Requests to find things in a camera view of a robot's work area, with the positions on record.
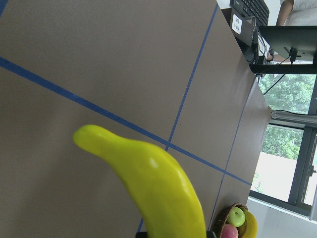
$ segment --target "apple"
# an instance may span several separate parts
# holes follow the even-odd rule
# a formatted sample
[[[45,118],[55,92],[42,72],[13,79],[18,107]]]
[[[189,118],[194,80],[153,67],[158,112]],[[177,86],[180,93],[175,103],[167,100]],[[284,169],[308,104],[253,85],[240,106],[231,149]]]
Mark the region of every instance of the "apple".
[[[232,208],[231,212],[229,213],[227,223],[232,224],[235,227],[239,227],[242,226],[245,221],[246,216],[244,215],[244,212],[238,207]]]
[[[238,238],[238,229],[232,224],[224,224],[221,238]]]

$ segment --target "blue tape line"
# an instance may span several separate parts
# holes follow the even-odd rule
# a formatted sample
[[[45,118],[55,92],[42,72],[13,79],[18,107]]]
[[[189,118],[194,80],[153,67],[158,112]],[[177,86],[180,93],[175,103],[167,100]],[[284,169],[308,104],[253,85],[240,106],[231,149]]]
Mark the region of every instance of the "blue tape line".
[[[143,225],[143,218],[141,218],[141,220],[140,220],[140,224],[139,224],[137,232],[141,231],[142,225]]]
[[[212,163],[210,163],[210,162],[198,157],[197,155],[194,155],[194,154],[192,154],[192,153],[190,153],[190,152],[178,147],[177,145],[170,144],[170,148],[172,148],[174,150],[177,150],[178,152],[180,152],[180,153],[182,153],[184,155],[187,155],[188,157],[190,157],[190,158],[192,158],[194,160],[197,160],[197,161],[199,161],[199,162],[201,162],[201,163],[203,163],[203,164],[205,164],[205,165],[207,165],[207,166],[209,166],[211,168],[214,168],[214,169],[216,169],[216,170],[218,170],[218,171],[220,171],[222,173],[225,173],[224,169],[222,169],[222,168],[220,168],[220,167],[218,167],[218,166],[216,166],[216,165],[214,165],[214,164],[212,164]]]
[[[160,138],[159,136],[157,136],[157,135],[155,135],[155,134],[153,134],[153,133],[151,133],[151,132],[149,132],[149,131],[147,131],[147,130],[145,130],[145,129],[143,129],[143,128],[141,128],[141,127],[139,127],[139,126],[137,126],[137,125],[113,114],[113,113],[111,113],[111,112],[109,112],[109,111],[107,111],[106,109],[99,107],[98,105],[96,105],[94,103],[87,101],[84,98],[81,98],[80,96],[78,96],[76,94],[73,94],[72,92],[70,92],[70,91],[68,91],[68,90],[66,90],[66,89],[40,77],[40,76],[37,76],[34,73],[31,73],[30,71],[27,71],[26,69],[23,69],[22,67],[14,64],[14,63],[12,63],[12,62],[10,62],[2,57],[0,57],[0,66],[13,72],[13,73],[20,75],[23,78],[26,78],[26,79],[38,84],[44,88],[47,88],[47,89],[49,89],[49,90],[51,90],[51,91],[53,91],[61,96],[64,96],[64,97],[66,97],[74,102],[77,102],[78,104],[80,104],[80,105],[82,105],[82,106],[84,106],[84,107],[86,107],[86,108],[88,108],[96,113],[99,113],[99,114],[101,114],[109,119],[112,119],[112,120],[116,121],[117,123],[120,123],[120,124],[130,128],[132,130],[135,130],[135,131],[137,131],[137,132],[139,132],[139,133],[141,133],[141,134],[143,134],[143,135],[145,135],[153,140],[156,140],[164,145],[167,144],[167,141]]]
[[[2,15],[7,3],[8,3],[8,0],[0,0],[0,17]]]
[[[167,151],[168,148],[169,148],[169,145],[172,141],[172,138],[173,138],[173,135],[175,133],[175,129],[177,127],[177,123],[179,121],[179,117],[181,115],[181,112],[183,110],[183,106],[184,106],[184,103],[185,103],[185,100],[186,100],[186,97],[187,97],[187,94],[188,94],[188,91],[189,91],[189,88],[192,84],[192,81],[193,81],[193,78],[194,78],[194,75],[195,75],[195,72],[196,72],[196,69],[197,69],[197,65],[199,63],[199,60],[200,60],[200,57],[202,55],[202,52],[204,50],[204,47],[205,47],[205,44],[206,44],[206,40],[207,40],[207,37],[209,35],[209,32],[210,32],[210,29],[211,29],[211,26],[212,26],[212,23],[213,23],[213,20],[214,20],[214,17],[216,15],[216,12],[218,10],[218,4],[216,4],[216,7],[214,8],[214,11],[212,13],[212,16],[211,16],[211,19],[210,19],[210,22],[209,22],[209,25],[208,25],[208,28],[207,28],[207,31],[205,33],[205,36],[204,36],[204,39],[203,39],[203,42],[202,42],[202,45],[200,47],[200,50],[199,50],[199,53],[198,53],[198,56],[197,56],[197,59],[196,59],[196,62],[194,64],[194,68],[192,70],[192,74],[190,75],[190,78],[189,78],[189,81],[188,81],[188,84],[187,84],[187,87],[186,87],[186,90],[185,90],[185,93],[184,93],[184,96],[183,96],[183,99],[182,99],[182,102],[180,104],[180,107],[179,107],[179,110],[178,110],[178,113],[177,113],[177,116],[176,116],[176,119],[175,119],[175,122],[174,122],[174,125],[173,125],[173,128],[172,128],[172,131],[170,133],[170,136],[169,136],[169,139],[168,139],[168,144],[165,148],[165,150]]]
[[[237,179],[237,180],[239,180],[239,181],[241,181],[241,182],[243,182],[243,183],[245,183],[245,184],[247,184],[247,185],[249,185],[249,186],[252,185],[251,183],[249,183],[249,182],[247,182],[247,181],[245,181],[245,180],[243,180],[243,179],[237,177],[236,175],[227,172],[227,167],[228,167],[229,161],[230,161],[230,159],[231,159],[231,154],[232,154],[232,151],[233,151],[233,146],[234,146],[235,140],[236,140],[236,138],[237,138],[237,134],[238,134],[238,130],[239,130],[239,127],[240,127],[241,119],[242,119],[242,116],[243,116],[245,107],[246,107],[246,105],[247,105],[247,102],[248,102],[249,99],[250,99],[251,91],[252,91],[252,88],[253,88],[253,86],[254,86],[254,84],[255,84],[255,80],[256,80],[256,76],[253,78],[252,85],[251,85],[251,88],[250,88],[249,93],[248,93],[248,97],[247,97],[247,99],[246,99],[246,101],[245,101],[245,104],[244,104],[244,106],[243,106],[243,108],[242,108],[242,111],[241,111],[241,114],[240,114],[238,126],[237,126],[236,133],[235,133],[234,138],[233,138],[233,141],[232,141],[230,153],[229,153],[228,160],[227,160],[227,164],[226,164],[226,167],[225,167],[225,173],[224,173],[223,176],[222,176],[221,183],[220,183],[220,187],[219,187],[218,194],[217,194],[217,197],[216,197],[216,201],[215,201],[215,203],[214,203],[213,211],[212,211],[212,214],[211,214],[211,219],[210,219],[210,222],[209,222],[209,225],[208,225],[208,230],[211,229],[211,222],[212,222],[212,220],[213,220],[214,213],[215,213],[215,209],[216,209],[216,206],[217,206],[217,204],[218,204],[219,195],[220,195],[220,192],[221,192],[221,189],[222,189],[222,184],[223,184],[223,180],[224,180],[225,174],[227,174],[227,175],[229,175],[229,176],[231,176],[231,177],[233,177],[233,178],[235,178],[235,179]]]

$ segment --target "window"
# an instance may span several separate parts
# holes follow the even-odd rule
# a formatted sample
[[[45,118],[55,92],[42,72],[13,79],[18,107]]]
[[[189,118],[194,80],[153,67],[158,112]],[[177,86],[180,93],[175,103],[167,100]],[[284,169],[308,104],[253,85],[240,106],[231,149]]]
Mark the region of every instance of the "window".
[[[251,190],[288,201],[303,130],[269,125]]]
[[[266,75],[259,84],[262,92],[281,76]],[[265,94],[268,105],[286,116],[273,118],[267,127],[250,191],[306,216],[317,185],[317,117],[306,116],[317,114],[315,82],[316,75],[286,75]]]

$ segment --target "white shirt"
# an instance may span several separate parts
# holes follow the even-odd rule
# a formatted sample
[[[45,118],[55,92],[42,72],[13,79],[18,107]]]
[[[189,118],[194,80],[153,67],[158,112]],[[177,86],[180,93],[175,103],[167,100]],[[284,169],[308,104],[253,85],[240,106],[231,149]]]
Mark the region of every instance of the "white shirt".
[[[317,0],[294,0],[292,12],[284,26],[316,26]]]

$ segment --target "pink apple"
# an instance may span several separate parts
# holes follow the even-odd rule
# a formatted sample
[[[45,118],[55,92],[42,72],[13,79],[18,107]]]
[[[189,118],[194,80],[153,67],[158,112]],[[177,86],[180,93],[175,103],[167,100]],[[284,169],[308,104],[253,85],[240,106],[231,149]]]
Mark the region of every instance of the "pink apple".
[[[221,238],[238,238],[238,229],[232,224],[224,224]]]

